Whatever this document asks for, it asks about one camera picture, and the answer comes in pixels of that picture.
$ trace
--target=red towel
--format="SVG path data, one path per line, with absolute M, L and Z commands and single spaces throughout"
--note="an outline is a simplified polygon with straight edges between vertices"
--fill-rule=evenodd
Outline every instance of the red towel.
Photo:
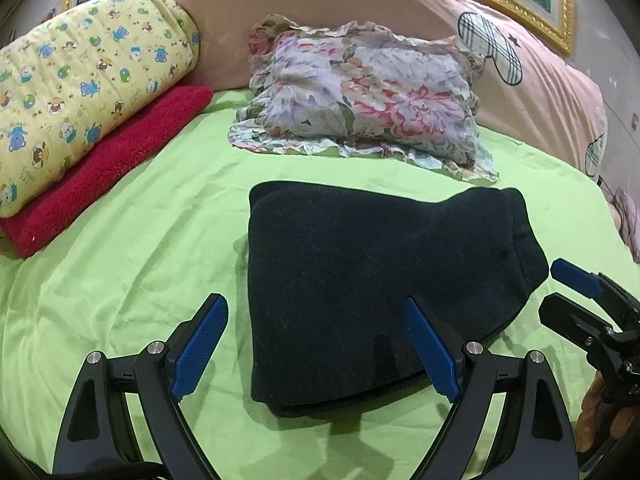
M 62 180 L 0 229 L 27 258 L 46 246 L 125 174 L 159 152 L 211 101 L 204 86 L 174 86 L 98 142 Z

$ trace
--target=bolt head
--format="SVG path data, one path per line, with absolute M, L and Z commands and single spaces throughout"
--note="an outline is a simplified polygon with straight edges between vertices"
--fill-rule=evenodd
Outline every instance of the bolt head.
M 162 341 L 153 341 L 146 347 L 146 351 L 151 355 L 159 354 L 162 350 L 164 350 L 164 343 Z
M 101 358 L 102 354 L 96 350 L 86 357 L 86 361 L 91 365 L 95 365 Z
M 531 357 L 531 360 L 537 364 L 545 362 L 545 355 L 539 350 L 534 350 L 533 352 L 531 352 L 531 354 L 529 354 L 529 357 Z
M 476 341 L 471 341 L 466 344 L 466 351 L 468 351 L 470 354 L 473 354 L 473 355 L 480 355 L 482 351 L 484 351 L 484 348 L 480 343 Z

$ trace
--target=finger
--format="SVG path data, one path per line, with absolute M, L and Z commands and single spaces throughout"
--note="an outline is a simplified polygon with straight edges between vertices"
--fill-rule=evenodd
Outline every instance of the finger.
M 587 391 L 587 394 L 582 400 L 582 410 L 588 412 L 595 408 L 598 404 L 600 404 L 602 402 L 603 390 L 604 379 L 602 378 L 600 372 L 597 372 L 593 383 L 591 383 L 591 386 L 589 387 L 589 391 Z
M 618 412 L 611 425 L 611 436 L 613 438 L 620 440 L 624 436 L 626 430 L 629 429 L 631 423 L 638 414 L 638 410 L 639 409 L 635 406 L 627 406 Z
M 593 446 L 596 434 L 596 409 L 583 411 L 575 425 L 575 449 L 578 453 L 585 453 Z

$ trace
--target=bed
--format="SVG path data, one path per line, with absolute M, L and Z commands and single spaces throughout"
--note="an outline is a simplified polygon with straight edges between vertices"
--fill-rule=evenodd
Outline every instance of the bed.
M 137 353 L 166 338 L 211 292 L 229 323 L 196 392 L 181 403 L 207 457 L 224 479 L 409 478 L 449 405 L 424 384 L 404 394 L 318 418 L 280 419 L 250 398 L 252 341 L 246 298 L 248 193 L 267 180 L 300 180 L 436 202 L 470 184 L 400 160 L 261 155 L 227 140 L 248 91 L 217 92 L 152 160 L 131 171 L 48 247 L 20 259 L 0 240 L 0 423 L 14 446 L 50 470 L 82 359 Z M 614 227 L 598 187 L 539 150 L 487 129 L 501 187 L 524 195 L 549 261 L 563 257 L 604 272 L 640 295 L 640 270 Z M 543 351 L 570 417 L 593 378 L 584 354 L 542 327 L 537 309 L 558 290 L 549 279 L 493 343 L 496 353 Z M 132 418 L 143 453 L 157 459 L 142 411 Z M 468 476 L 478 474 L 499 415 L 494 402 Z

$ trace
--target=black towel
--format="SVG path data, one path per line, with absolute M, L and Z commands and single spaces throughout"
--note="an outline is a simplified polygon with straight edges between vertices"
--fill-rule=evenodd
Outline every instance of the black towel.
M 516 189 L 440 203 L 265 182 L 249 196 L 252 397 L 301 416 L 424 375 L 402 324 L 420 294 L 464 340 L 487 341 L 548 276 Z

